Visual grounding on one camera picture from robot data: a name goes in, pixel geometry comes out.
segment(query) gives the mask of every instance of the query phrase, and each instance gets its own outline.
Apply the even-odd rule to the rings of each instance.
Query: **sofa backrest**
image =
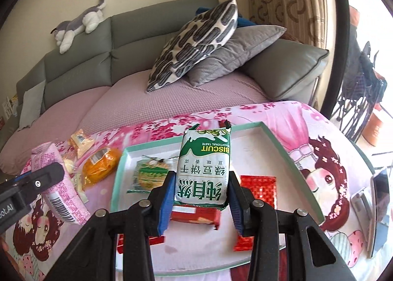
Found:
[[[176,0],[107,18],[90,34],[77,35],[71,48],[47,53],[16,84],[19,105],[23,95],[46,80],[41,109],[87,89],[112,86],[128,75],[149,70],[165,43],[203,6],[218,0]]]

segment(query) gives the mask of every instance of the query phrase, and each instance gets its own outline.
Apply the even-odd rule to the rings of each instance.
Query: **black and white pillow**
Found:
[[[195,64],[224,45],[236,26],[236,0],[225,1],[197,15],[165,45],[154,63],[146,91],[177,81]]]

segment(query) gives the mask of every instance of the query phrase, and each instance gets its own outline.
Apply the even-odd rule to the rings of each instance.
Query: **gray and white plush toy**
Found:
[[[87,34],[93,32],[99,23],[104,21],[101,10],[105,7],[105,0],[99,0],[96,6],[92,6],[72,21],[61,22],[50,33],[54,33],[57,46],[60,46],[60,54],[65,53],[71,47],[74,37],[83,31]]]

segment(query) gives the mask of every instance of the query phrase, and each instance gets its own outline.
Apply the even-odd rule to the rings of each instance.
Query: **metal bolt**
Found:
[[[139,201],[139,205],[143,208],[150,206],[150,204],[150,201],[147,199],[142,199],[141,201]]]
[[[262,200],[255,199],[255,200],[252,202],[252,205],[253,205],[254,207],[260,208],[260,207],[263,207],[264,202],[263,202]]]
[[[299,216],[307,216],[309,213],[307,211],[305,211],[304,209],[297,209],[296,210],[297,214]]]
[[[99,218],[105,216],[107,214],[107,211],[105,209],[99,209],[96,211],[95,215]]]

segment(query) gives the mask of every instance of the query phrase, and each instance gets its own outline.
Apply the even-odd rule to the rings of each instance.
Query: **tray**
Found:
[[[181,141],[182,136],[177,136],[134,145],[124,150],[113,186],[111,212],[128,209],[139,200],[147,198],[146,193],[127,193],[136,162],[143,159],[142,155],[160,158],[177,156]],[[277,209],[293,212],[297,208],[303,208],[317,223],[323,222],[322,211],[304,177],[264,123],[232,127],[231,162],[239,175],[277,178]],[[229,207],[221,213],[219,230],[205,224],[171,221],[164,235],[163,244],[151,246],[156,276],[208,273],[250,261],[251,251],[233,251],[237,232]],[[284,236],[280,235],[281,248],[285,246],[284,242]]]

